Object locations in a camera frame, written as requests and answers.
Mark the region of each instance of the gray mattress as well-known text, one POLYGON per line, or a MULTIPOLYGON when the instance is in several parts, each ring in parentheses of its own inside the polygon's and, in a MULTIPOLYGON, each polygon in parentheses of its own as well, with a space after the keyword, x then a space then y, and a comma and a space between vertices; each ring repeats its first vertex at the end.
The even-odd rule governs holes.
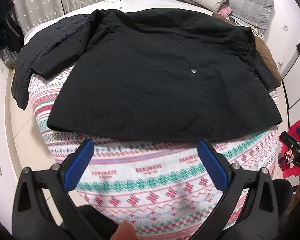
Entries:
POLYGON ((257 25, 264 33, 268 27, 274 2, 273 0, 229 0, 229 6, 233 10, 233 16, 250 25, 257 25))

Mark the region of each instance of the knit blanket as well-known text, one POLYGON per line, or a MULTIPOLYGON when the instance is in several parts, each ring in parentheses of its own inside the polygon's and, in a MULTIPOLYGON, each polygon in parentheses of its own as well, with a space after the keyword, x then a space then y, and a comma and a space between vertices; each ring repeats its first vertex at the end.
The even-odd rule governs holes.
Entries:
MULTIPOLYGON (((36 121, 56 162, 62 163, 84 139, 91 139, 94 155, 76 188, 81 196, 118 224, 132 223, 138 239, 188 239, 222 195, 202 165, 196 144, 122 141, 50 130, 46 124, 51 108, 73 67, 47 81, 34 74, 29 85, 36 121)), ((277 104, 276 91, 270 95, 277 104)), ((273 174, 278 127, 213 147, 230 163, 255 171, 267 167, 273 174)), ((243 190, 227 227, 234 224, 247 192, 243 190)))

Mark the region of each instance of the white wall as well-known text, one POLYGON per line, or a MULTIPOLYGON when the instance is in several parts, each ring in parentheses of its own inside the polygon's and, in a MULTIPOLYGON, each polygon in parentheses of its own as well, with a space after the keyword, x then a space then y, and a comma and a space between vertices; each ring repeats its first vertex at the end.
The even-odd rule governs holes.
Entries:
POLYGON ((17 177, 15 175, 8 150, 5 129, 5 93, 8 78, 8 69, 0 59, 0 222, 11 232, 11 215, 17 177))
POLYGON ((284 76, 296 59, 296 45, 300 42, 300 8, 295 0, 273 0, 274 11, 271 24, 266 31, 266 45, 278 64, 281 76, 284 76), (283 24, 289 26, 286 32, 283 24))

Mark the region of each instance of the pink cloth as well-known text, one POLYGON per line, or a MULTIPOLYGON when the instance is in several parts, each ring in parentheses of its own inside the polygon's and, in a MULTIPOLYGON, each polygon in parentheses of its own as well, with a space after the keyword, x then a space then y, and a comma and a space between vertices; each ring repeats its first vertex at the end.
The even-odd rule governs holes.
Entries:
POLYGON ((221 14, 225 18, 227 18, 231 12, 232 12, 231 7, 229 7, 225 4, 221 4, 221 6, 218 10, 218 14, 221 14))

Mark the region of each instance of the brown jacket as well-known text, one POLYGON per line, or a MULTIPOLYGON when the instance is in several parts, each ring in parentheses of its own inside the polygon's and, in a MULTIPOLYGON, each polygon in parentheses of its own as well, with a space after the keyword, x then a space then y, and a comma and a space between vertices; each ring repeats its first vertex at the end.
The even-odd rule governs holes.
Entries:
MULTIPOLYGON (((224 18, 222 15, 218 14, 218 13, 213 13, 212 14, 213 17, 218 18, 224 22, 228 22, 232 25, 237 26, 236 23, 227 20, 226 18, 224 18)), ((275 64, 271 52, 268 49, 268 47, 266 46, 266 44, 264 43, 264 41, 255 36, 255 42, 256 42, 256 49, 259 52, 260 56, 262 57, 263 61, 266 63, 267 67, 270 69, 271 73, 273 74, 273 76, 275 77, 275 79, 279 82, 279 84, 281 84, 282 81, 282 77, 279 74, 277 65, 275 64)))

